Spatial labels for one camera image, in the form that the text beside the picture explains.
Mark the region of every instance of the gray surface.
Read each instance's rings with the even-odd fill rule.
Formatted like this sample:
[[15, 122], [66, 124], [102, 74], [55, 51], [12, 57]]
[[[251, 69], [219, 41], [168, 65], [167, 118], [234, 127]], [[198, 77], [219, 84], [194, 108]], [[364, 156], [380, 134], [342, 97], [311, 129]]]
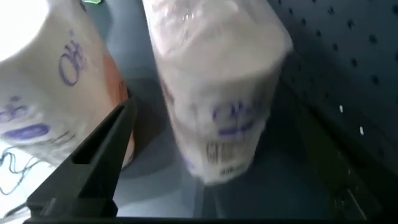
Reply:
[[204, 187], [178, 156], [141, 1], [86, 4], [131, 92], [138, 98], [137, 155], [122, 172], [114, 200], [118, 216], [329, 218], [327, 194], [315, 178], [294, 127], [297, 101], [278, 88], [253, 167], [238, 179]]

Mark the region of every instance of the plastic packaging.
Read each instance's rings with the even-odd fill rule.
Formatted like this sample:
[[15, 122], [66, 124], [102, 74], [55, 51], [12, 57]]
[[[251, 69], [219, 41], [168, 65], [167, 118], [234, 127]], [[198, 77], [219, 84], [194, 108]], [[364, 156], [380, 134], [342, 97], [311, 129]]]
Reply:
[[127, 88], [79, 1], [3, 0], [0, 27], [0, 141], [57, 166]]
[[143, 1], [178, 148], [191, 174], [226, 182], [251, 164], [288, 32], [266, 1]]

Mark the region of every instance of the barcode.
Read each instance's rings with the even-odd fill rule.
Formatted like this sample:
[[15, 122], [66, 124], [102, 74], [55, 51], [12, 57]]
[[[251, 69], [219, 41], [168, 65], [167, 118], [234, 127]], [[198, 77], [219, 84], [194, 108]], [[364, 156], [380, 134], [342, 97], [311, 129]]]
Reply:
[[228, 163], [245, 150], [246, 138], [207, 143], [207, 159], [210, 164]]
[[218, 145], [214, 142], [207, 143], [207, 160], [210, 164], [217, 164], [218, 162]]

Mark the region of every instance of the pegboard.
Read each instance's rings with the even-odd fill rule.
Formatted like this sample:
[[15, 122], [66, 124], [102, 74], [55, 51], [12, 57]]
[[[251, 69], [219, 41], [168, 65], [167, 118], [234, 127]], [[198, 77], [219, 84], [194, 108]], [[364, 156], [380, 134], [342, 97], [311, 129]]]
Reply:
[[294, 42], [282, 79], [398, 174], [398, 0], [268, 0]]

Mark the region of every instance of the green tag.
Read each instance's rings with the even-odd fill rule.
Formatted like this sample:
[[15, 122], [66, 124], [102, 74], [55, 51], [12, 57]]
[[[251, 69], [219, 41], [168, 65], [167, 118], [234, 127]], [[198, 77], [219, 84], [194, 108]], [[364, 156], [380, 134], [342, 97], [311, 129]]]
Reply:
[[83, 2], [99, 4], [102, 0], [83, 0]]

